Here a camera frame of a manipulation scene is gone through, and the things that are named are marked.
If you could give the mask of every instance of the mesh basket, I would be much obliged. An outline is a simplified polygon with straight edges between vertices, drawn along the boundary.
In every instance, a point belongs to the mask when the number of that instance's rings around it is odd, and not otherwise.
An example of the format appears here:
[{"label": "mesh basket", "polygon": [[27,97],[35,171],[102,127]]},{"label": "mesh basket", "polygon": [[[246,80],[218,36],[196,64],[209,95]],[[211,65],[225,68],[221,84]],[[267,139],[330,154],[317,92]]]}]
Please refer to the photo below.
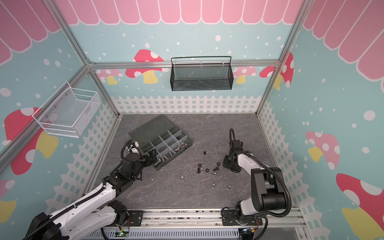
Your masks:
[{"label": "mesh basket", "polygon": [[172,91],[232,89],[233,73],[230,56],[171,58],[171,62]]},{"label": "mesh basket", "polygon": [[40,107],[32,116],[48,134],[80,137],[100,105],[98,92],[69,86],[47,108],[42,111]]}]

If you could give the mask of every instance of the black cable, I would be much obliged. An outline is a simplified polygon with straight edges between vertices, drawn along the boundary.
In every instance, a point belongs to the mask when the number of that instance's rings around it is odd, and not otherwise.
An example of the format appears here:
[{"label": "black cable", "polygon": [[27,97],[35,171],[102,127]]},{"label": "black cable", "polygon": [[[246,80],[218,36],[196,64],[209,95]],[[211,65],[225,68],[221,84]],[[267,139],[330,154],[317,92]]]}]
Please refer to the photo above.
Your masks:
[{"label": "black cable", "polygon": [[260,234],[255,239],[253,239],[253,240],[259,240],[263,236],[263,234],[265,233],[266,227],[268,226],[268,218],[266,216],[259,216],[259,217],[261,217],[261,218],[263,218],[265,220],[264,228],[260,232]]},{"label": "black cable", "polygon": [[100,228],[100,231],[101,231],[101,234],[103,235],[104,240],[109,240],[109,238],[107,238],[107,235],[105,235],[104,229]]},{"label": "black cable", "polygon": [[68,208],[64,209],[63,211],[59,212],[58,214],[56,214],[55,216],[51,217],[50,219],[48,219],[45,223],[41,224],[39,227],[37,227],[35,230],[33,230],[30,234],[28,234],[27,236],[25,236],[25,238],[23,238],[23,240],[27,240],[29,238],[31,238],[33,235],[35,235],[37,232],[39,232],[41,229],[43,229],[44,227],[46,227],[48,224],[50,224],[51,222],[53,222],[54,220],[58,219],[60,216],[62,216],[63,214],[66,214],[67,212],[69,212],[70,210],[74,209],[75,206],[78,206],[78,205],[81,205],[83,203],[85,203],[86,201],[90,200],[91,198],[97,196],[99,193],[101,193],[104,189],[105,189],[105,181],[104,179],[102,180],[103,181],[103,186],[97,191],[95,192],[94,194],[92,194],[91,196],[89,197],[86,197],[85,199],[81,200],[81,201],[78,201],[76,203],[74,203],[73,205],[70,205]]}]

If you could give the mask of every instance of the ventilation grille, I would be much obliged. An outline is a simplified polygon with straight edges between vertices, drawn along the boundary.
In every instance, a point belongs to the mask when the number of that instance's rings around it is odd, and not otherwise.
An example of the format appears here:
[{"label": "ventilation grille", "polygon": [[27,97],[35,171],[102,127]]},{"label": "ventilation grille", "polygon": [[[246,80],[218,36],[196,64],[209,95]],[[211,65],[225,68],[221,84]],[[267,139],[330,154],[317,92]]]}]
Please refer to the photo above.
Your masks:
[{"label": "ventilation grille", "polygon": [[[105,234],[111,240],[113,239],[169,239],[169,238],[186,238],[186,239],[233,239],[238,238],[237,229],[225,228],[207,228],[207,229],[131,229],[127,237],[115,237],[118,229],[104,229]],[[100,240],[103,239],[100,230],[97,230],[84,239]]]}]

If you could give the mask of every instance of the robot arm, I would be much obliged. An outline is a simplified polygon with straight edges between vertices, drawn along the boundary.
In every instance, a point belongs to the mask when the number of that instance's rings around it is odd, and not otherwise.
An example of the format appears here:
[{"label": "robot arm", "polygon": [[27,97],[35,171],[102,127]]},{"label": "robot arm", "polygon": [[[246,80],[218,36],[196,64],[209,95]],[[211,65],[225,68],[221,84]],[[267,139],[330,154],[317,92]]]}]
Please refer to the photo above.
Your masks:
[{"label": "robot arm", "polygon": [[141,180],[142,170],[154,164],[156,153],[150,151],[142,155],[137,142],[129,140],[121,149],[121,163],[104,179],[103,182],[87,195],[51,215],[37,215],[23,240],[77,240],[95,230],[115,223],[123,225],[128,221],[127,208],[119,201],[110,202],[128,189],[134,181]]}]

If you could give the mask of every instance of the plastic compartment tray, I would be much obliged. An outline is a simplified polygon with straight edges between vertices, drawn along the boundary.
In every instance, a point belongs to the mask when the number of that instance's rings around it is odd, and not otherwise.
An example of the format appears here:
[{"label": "plastic compartment tray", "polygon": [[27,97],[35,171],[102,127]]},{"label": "plastic compartment tray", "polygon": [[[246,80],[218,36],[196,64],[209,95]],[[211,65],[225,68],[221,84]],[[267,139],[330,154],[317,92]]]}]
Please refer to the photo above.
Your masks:
[{"label": "plastic compartment tray", "polygon": [[[163,114],[129,132],[129,135],[139,143],[144,154],[156,150],[159,160],[153,165],[156,170],[160,170],[165,164],[192,146],[192,140],[188,135]],[[175,151],[183,142],[185,143],[184,148]]]}]

